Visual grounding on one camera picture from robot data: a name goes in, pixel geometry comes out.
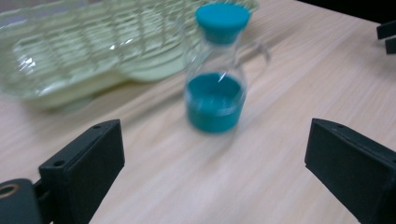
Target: clear plastic basket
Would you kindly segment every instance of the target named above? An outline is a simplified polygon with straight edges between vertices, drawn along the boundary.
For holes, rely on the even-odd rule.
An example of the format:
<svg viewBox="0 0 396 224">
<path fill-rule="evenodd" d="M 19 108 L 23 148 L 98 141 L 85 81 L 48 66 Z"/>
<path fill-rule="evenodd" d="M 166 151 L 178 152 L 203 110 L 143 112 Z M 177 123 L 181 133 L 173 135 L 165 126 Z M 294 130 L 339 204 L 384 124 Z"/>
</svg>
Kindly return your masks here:
<svg viewBox="0 0 396 224">
<path fill-rule="evenodd" d="M 14 1 L 0 13 L 0 90 L 54 108 L 127 80 L 156 81 L 183 69 L 176 18 L 193 36 L 193 14 L 210 0 Z M 255 10 L 253 0 L 234 0 Z"/>
</svg>

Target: screw hole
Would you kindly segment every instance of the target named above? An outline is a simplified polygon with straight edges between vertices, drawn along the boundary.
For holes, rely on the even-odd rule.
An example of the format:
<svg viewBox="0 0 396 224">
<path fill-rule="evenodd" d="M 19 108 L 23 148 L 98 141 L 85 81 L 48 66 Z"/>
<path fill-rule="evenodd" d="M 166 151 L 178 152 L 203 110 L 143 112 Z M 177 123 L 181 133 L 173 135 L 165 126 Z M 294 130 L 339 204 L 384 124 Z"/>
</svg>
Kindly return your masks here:
<svg viewBox="0 0 396 224">
<path fill-rule="evenodd" d="M 0 199 L 6 198 L 9 195 L 12 195 L 18 190 L 19 186 L 16 184 L 9 184 L 3 187 L 0 187 Z"/>
<path fill-rule="evenodd" d="M 53 166 L 59 167 L 64 165 L 64 161 L 56 161 L 55 163 L 53 163 Z"/>
</svg>

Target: blue liquid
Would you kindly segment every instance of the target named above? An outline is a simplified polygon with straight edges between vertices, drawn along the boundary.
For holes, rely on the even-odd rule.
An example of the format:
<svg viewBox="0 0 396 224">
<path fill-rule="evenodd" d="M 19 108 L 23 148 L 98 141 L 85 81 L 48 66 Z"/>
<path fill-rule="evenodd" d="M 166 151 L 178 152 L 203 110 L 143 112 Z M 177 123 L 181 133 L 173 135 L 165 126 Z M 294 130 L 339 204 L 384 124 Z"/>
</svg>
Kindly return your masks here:
<svg viewBox="0 0 396 224">
<path fill-rule="evenodd" d="M 202 74 L 187 83 L 187 116 L 196 128 L 223 133 L 238 122 L 245 102 L 245 89 L 229 76 Z"/>
</svg>

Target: light wood grain surface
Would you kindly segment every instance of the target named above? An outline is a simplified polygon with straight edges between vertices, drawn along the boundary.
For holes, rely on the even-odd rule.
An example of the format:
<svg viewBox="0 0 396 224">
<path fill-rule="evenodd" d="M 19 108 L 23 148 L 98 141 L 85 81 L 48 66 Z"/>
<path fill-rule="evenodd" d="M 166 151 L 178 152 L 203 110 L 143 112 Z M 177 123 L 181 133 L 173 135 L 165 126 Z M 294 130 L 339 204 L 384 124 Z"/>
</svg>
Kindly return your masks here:
<svg viewBox="0 0 396 224">
<path fill-rule="evenodd" d="M 0 182 L 37 167 L 93 124 L 120 119 L 125 167 L 92 223 L 359 223 L 304 167 L 312 118 L 342 123 L 396 149 L 396 57 L 377 23 L 291 0 L 261 0 L 244 33 L 271 48 L 247 75 L 237 127 L 197 132 L 184 74 L 127 83 L 72 111 L 0 96 Z M 246 62 L 249 74 L 260 57 Z"/>
</svg>

